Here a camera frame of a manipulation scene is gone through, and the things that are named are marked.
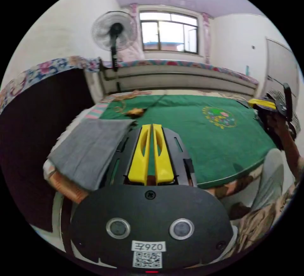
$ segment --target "window frame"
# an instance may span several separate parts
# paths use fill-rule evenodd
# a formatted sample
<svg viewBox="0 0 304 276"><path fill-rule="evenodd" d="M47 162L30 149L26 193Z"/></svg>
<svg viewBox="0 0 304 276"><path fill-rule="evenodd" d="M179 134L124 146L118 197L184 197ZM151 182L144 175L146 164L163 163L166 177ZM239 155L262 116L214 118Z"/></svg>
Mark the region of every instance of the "window frame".
<svg viewBox="0 0 304 276"><path fill-rule="evenodd" d="M180 15L180 16L183 16L183 17L196 19L197 25L192 25L192 24L183 23L183 22L176 22L176 21L172 21L172 20L141 20L140 19L140 14L141 13L165 13L165 14L170 14L170 18L171 18L171 15ZM141 10L141 11L139 11L139 22L140 22L140 32L141 32L141 37L142 37L142 50L144 52L173 52L173 53L179 52L179 53L186 53L186 54L192 54L192 55L199 55L199 39L200 38L199 38L199 19L198 19L198 17L191 16L191 15L186 15L186 14L179 13L179 12L174 12L174 11ZM157 24L157 33L158 33L158 48L157 49L145 49L144 48L142 23L146 23L146 22L152 22L152 23ZM183 33L184 33L184 50L183 51L170 51L170 50L161 49L159 22L170 22L170 23L177 23L177 24L182 24L183 25ZM192 26L192 27L196 28L196 52L189 52L189 51L185 50L185 28L184 28L184 25Z"/></svg>

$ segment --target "gray cloth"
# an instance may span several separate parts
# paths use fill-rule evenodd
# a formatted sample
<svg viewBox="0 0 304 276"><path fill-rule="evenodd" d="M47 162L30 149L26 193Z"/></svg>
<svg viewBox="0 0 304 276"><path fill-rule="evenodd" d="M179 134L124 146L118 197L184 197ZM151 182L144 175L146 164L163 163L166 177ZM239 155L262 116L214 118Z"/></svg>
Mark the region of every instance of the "gray cloth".
<svg viewBox="0 0 304 276"><path fill-rule="evenodd" d="M65 177L88 191L95 191L133 122L85 119L48 158Z"/></svg>
<svg viewBox="0 0 304 276"><path fill-rule="evenodd" d="M276 202L282 195L283 183L284 162L282 153L278 149L272 149L265 157L259 190L251 210L259 210Z"/></svg>

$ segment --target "white wall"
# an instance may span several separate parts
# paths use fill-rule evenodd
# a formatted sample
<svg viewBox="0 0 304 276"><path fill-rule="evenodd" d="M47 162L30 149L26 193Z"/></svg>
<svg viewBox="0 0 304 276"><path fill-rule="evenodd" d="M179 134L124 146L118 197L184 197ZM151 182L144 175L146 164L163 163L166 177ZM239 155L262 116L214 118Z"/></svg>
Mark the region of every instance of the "white wall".
<svg viewBox="0 0 304 276"><path fill-rule="evenodd" d="M19 43L1 89L22 71L54 58L80 55L110 60L110 52L94 44L91 26L102 14L119 9L116 0L59 0L34 23Z"/></svg>
<svg viewBox="0 0 304 276"><path fill-rule="evenodd" d="M182 53L182 52L144 52L146 59L167 59L167 60L184 60L192 62L204 62L204 32L203 32L203 17L202 15L190 10L180 9L171 6L159 6L159 5L139 5L138 10L158 10L158 11L172 11L185 15L190 15L198 18L199 25L199 55Z"/></svg>
<svg viewBox="0 0 304 276"><path fill-rule="evenodd" d="M301 132L298 135L296 143L299 148L300 154L304 157L304 77L301 69L299 70L299 72L300 72L300 77L299 77L300 88L299 88L298 105L295 113L299 118L299 122L301 125Z"/></svg>
<svg viewBox="0 0 304 276"><path fill-rule="evenodd" d="M213 24L211 64L243 74L248 65L250 76L260 82L259 94L266 77L266 38L289 48L288 43L274 24L263 16L233 14L217 17Z"/></svg>

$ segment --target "curtain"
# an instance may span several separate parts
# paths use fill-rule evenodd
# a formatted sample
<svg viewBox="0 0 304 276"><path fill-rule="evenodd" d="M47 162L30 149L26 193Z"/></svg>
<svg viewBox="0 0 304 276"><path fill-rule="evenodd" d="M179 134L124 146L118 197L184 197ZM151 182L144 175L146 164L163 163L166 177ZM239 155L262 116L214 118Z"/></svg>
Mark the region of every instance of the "curtain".
<svg viewBox="0 0 304 276"><path fill-rule="evenodd" d="M205 41L205 63L210 64L210 48L211 48L211 34L210 34L210 23L209 15L202 13L203 16L203 31Z"/></svg>
<svg viewBox="0 0 304 276"><path fill-rule="evenodd" d="M123 51L119 51L117 53L118 61L135 61L135 60L144 60L145 55L143 53L142 49L142 43L141 43L141 37L140 37L140 20L139 20L139 13L138 13L138 4L133 3L129 6L130 9L130 16L135 21L134 29L137 31L137 39L133 43L132 46L129 46L128 48L124 49Z"/></svg>

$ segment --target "person's hand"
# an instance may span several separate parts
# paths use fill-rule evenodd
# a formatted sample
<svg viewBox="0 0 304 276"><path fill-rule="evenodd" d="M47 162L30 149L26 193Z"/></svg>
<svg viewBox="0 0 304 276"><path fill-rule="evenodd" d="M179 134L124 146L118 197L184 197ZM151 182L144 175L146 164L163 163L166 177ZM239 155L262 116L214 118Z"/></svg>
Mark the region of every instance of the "person's hand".
<svg viewBox="0 0 304 276"><path fill-rule="evenodd" d="M289 133L286 125L286 120L278 114L275 114L274 116L267 116L267 123L274 129L275 133L279 137L282 137L284 134Z"/></svg>

